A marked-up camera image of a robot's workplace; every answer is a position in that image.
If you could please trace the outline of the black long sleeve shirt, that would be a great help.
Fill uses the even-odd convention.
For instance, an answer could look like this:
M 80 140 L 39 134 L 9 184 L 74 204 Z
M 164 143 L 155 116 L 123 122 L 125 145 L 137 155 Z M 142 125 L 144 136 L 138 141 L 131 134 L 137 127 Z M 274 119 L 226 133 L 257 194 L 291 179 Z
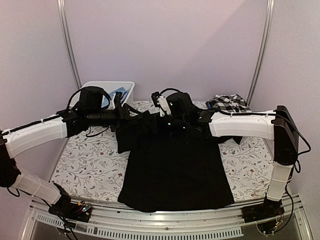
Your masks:
M 129 157 L 118 202 L 132 209 L 197 211 L 235 202 L 222 163 L 222 137 L 188 136 L 157 115 L 119 123 L 117 151 Z

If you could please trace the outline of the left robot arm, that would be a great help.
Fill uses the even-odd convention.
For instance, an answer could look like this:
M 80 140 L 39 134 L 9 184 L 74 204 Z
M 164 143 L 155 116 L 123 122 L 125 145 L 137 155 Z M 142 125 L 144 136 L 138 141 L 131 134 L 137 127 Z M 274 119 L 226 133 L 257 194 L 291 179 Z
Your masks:
M 116 127 L 137 120 L 142 113 L 122 102 L 122 93 L 110 96 L 103 88 L 86 86 L 72 94 L 79 96 L 56 114 L 0 133 L 0 186 L 15 188 L 43 199 L 63 216 L 74 213 L 69 195 L 60 186 L 18 169 L 15 157 L 42 144 L 70 138 L 91 126 Z

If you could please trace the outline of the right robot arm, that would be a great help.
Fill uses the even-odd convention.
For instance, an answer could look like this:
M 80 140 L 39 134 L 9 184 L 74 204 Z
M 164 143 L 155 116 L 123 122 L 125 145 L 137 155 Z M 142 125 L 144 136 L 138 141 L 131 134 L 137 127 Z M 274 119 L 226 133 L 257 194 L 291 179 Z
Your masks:
M 269 187 L 258 213 L 269 218 L 278 210 L 278 203 L 298 161 L 298 131 L 288 109 L 279 105 L 275 110 L 263 112 L 226 112 L 218 109 L 199 109 L 188 93 L 175 89 L 173 94 L 152 94 L 155 107 L 165 119 L 169 129 L 189 137 L 257 137 L 274 142 L 274 166 Z

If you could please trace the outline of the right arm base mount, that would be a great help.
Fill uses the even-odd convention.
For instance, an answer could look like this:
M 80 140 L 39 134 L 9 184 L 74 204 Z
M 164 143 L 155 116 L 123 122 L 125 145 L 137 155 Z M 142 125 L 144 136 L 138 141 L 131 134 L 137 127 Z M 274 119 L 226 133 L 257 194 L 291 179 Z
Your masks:
M 241 208 L 245 223 L 256 222 L 280 216 L 285 213 L 282 201 L 264 199 L 263 203 L 248 205 Z

